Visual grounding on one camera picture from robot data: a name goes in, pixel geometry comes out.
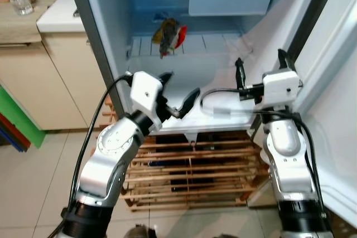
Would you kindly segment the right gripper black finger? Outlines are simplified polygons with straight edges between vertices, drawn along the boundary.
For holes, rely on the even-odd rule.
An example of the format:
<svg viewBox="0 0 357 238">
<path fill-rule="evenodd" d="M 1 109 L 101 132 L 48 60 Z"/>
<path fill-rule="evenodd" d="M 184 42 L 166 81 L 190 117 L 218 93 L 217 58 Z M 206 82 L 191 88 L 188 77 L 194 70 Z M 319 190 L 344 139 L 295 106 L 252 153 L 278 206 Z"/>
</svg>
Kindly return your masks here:
<svg viewBox="0 0 357 238">
<path fill-rule="evenodd" d="M 279 68 L 278 72 L 296 72 L 295 68 L 295 62 L 294 60 L 291 60 L 288 52 L 283 49 L 278 49 L 278 62 L 279 62 Z"/>
<path fill-rule="evenodd" d="M 235 66 L 235 82 L 237 83 L 237 89 L 242 90 L 245 88 L 245 71 L 243 67 L 242 58 L 237 58 L 234 63 Z"/>
</svg>

